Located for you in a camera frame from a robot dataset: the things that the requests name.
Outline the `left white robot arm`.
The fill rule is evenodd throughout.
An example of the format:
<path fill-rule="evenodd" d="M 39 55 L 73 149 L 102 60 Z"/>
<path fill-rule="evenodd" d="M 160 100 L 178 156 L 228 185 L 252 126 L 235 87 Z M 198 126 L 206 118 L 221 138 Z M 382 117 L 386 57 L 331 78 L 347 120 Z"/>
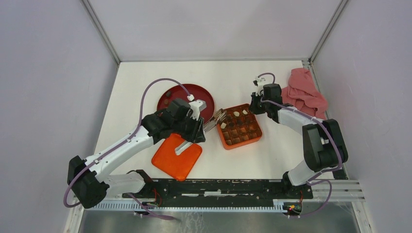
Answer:
<path fill-rule="evenodd" d="M 132 132 L 105 150 L 85 159 L 73 157 L 68 167 L 68 190 L 86 209 L 99 204 L 108 194 L 131 192 L 141 198 L 150 196 L 153 185 L 140 174 L 112 175 L 112 172 L 173 133 L 193 144 L 205 142 L 204 119 L 200 116 L 205 108 L 203 100 L 186 102 L 177 98 L 167 108 L 146 115 Z"/>

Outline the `metal serving tongs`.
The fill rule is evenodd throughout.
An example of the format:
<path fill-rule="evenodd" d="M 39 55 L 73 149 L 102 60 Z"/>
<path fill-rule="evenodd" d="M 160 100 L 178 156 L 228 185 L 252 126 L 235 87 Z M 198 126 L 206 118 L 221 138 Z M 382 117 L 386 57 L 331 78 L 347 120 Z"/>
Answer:
<path fill-rule="evenodd" d="M 227 116 L 227 111 L 223 110 L 223 109 L 219 109 L 218 111 L 216 111 L 212 118 L 207 121 L 204 126 L 203 126 L 203 130 L 204 133 L 209 132 L 211 129 L 213 129 L 216 125 L 220 124 L 223 122 L 223 120 L 226 118 Z M 181 145 L 179 145 L 176 149 L 175 149 L 175 154 L 176 155 L 180 155 L 181 153 L 183 153 L 187 148 L 189 148 L 192 145 L 191 142 L 188 141 L 184 141 Z"/>

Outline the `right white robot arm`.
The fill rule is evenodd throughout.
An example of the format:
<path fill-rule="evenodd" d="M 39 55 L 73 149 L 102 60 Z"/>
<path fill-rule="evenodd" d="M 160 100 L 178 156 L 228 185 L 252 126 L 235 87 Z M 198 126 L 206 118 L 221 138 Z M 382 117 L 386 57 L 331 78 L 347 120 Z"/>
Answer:
<path fill-rule="evenodd" d="M 249 110 L 255 115 L 266 114 L 274 122 L 287 126 L 302 136 L 303 160 L 284 175 L 281 193 L 293 198 L 300 186 L 309 184 L 321 174 L 342 168 L 348 152 L 338 122 L 321 120 L 285 105 L 278 84 L 258 84 L 251 95 Z"/>

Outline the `orange compartment chocolate box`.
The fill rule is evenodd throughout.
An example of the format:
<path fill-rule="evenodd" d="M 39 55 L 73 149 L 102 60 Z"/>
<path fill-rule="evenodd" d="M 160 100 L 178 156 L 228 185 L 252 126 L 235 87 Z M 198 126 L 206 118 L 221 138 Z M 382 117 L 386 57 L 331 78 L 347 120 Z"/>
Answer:
<path fill-rule="evenodd" d="M 263 132 L 256 119 L 256 116 L 249 111 L 250 104 L 245 103 L 238 106 L 226 108 L 227 116 L 222 123 L 226 127 L 221 129 L 220 124 L 217 127 L 223 148 L 232 150 L 246 146 L 259 141 Z M 242 113 L 243 110 L 248 112 L 247 115 Z M 239 117 L 234 116 L 234 112 L 240 113 Z"/>

